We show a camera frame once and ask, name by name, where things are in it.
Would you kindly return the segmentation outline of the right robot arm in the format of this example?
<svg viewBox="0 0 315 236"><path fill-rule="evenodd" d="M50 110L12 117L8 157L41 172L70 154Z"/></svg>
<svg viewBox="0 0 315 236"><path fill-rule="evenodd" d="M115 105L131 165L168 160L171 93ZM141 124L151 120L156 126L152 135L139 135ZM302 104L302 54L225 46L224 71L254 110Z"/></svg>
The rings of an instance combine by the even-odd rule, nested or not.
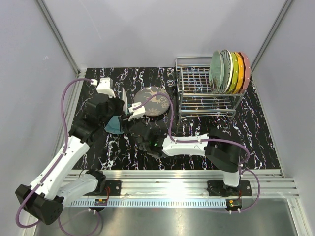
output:
<svg viewBox="0 0 315 236"><path fill-rule="evenodd" d="M223 171L223 181L208 186L210 196L229 197L240 194L239 162L241 148L236 144L224 142L224 135L216 129L209 134L195 137L173 137L163 133L153 133L143 121L125 119L123 131L130 134L139 149L154 158L177 155L203 156Z"/></svg>

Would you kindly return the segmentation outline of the orange dotted plate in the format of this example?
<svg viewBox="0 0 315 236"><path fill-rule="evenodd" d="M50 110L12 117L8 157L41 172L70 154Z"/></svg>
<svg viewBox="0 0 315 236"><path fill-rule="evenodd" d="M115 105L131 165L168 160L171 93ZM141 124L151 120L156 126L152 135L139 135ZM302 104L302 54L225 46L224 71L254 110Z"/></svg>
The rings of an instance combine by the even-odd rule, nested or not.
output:
<svg viewBox="0 0 315 236"><path fill-rule="evenodd" d="M243 85L243 81L244 81L244 62L243 62L243 58L242 58L240 53L235 52L235 55L236 55L237 61L238 61L238 81L236 84L234 94L237 94L240 92L241 87Z"/></svg>

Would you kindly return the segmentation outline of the green dotted plate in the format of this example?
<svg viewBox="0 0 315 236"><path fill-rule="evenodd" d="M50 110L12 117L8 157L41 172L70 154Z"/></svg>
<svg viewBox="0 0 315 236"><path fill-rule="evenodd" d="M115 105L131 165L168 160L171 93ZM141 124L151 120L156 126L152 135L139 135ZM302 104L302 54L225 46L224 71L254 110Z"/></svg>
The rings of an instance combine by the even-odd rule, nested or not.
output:
<svg viewBox="0 0 315 236"><path fill-rule="evenodd" d="M234 90L236 89L236 85L238 82L238 72L239 72L239 64L238 64L238 58L234 52L232 54L233 59L233 74L232 74L232 83L230 86L230 93L233 94Z"/></svg>

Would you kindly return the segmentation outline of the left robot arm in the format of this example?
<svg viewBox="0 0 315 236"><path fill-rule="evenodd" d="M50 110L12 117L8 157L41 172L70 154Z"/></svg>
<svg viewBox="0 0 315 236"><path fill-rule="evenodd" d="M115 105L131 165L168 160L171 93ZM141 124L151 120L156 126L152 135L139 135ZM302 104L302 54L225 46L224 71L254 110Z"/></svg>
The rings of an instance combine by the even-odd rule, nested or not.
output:
<svg viewBox="0 0 315 236"><path fill-rule="evenodd" d="M93 96L72 124L59 153L35 180L16 189L21 204L19 209L50 225L74 200L87 193L103 194L107 190L106 176L100 170L88 170L73 183L61 184L77 161L99 139L110 119L122 116L126 110L126 98L109 98L104 94Z"/></svg>

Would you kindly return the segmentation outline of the teal lettered plate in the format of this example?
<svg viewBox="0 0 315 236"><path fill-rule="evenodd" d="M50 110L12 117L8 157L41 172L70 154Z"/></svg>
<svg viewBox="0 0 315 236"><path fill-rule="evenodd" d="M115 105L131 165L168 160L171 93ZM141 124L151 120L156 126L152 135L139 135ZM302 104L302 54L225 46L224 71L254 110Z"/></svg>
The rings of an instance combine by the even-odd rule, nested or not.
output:
<svg viewBox="0 0 315 236"><path fill-rule="evenodd" d="M127 99L126 91L124 88L122 88L122 101L124 102L123 112L127 115L128 114L128 99Z"/></svg>

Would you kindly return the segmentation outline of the white blue striped plate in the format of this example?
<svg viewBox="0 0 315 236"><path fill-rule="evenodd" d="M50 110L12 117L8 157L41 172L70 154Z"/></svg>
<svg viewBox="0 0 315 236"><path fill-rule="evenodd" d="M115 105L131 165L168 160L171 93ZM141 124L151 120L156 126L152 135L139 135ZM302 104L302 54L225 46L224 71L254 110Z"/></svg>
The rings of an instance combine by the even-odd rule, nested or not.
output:
<svg viewBox="0 0 315 236"><path fill-rule="evenodd" d="M222 56L223 65L224 65L224 76L223 76L223 82L221 84L221 92L227 93L228 88L231 84L231 80L232 80L232 72L233 72L232 54L227 49L224 49L221 51L220 55Z"/></svg>

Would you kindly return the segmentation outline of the mint green plate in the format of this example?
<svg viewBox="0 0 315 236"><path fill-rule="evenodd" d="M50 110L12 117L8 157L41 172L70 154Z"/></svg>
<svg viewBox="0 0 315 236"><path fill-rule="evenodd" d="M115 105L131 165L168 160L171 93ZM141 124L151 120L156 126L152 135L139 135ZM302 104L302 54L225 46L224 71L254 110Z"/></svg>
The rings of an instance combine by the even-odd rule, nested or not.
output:
<svg viewBox="0 0 315 236"><path fill-rule="evenodd" d="M211 62L210 72L212 82L214 84L213 93L223 94L222 83L224 78L224 64L223 59L219 51L214 51Z"/></svg>

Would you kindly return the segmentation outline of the teal scalloped plate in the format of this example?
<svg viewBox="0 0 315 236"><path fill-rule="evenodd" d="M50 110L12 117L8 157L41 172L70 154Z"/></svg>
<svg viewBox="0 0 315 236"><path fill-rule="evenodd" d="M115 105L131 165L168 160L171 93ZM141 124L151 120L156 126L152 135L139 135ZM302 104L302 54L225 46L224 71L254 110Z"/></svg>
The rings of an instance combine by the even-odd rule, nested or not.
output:
<svg viewBox="0 0 315 236"><path fill-rule="evenodd" d="M106 124L104 130L107 133L121 135L124 131L121 127L121 121L119 116L113 116L109 122Z"/></svg>

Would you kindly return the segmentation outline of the pink dotted plate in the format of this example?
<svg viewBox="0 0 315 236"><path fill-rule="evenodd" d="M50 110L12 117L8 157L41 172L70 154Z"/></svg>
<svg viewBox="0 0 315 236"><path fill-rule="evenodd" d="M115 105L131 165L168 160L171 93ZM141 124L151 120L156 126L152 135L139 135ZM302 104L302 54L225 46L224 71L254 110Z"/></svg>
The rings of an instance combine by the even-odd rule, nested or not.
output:
<svg viewBox="0 0 315 236"><path fill-rule="evenodd" d="M241 93L244 93L249 86L251 77L251 64L248 56L244 52L240 52L244 62L244 81L242 85Z"/></svg>

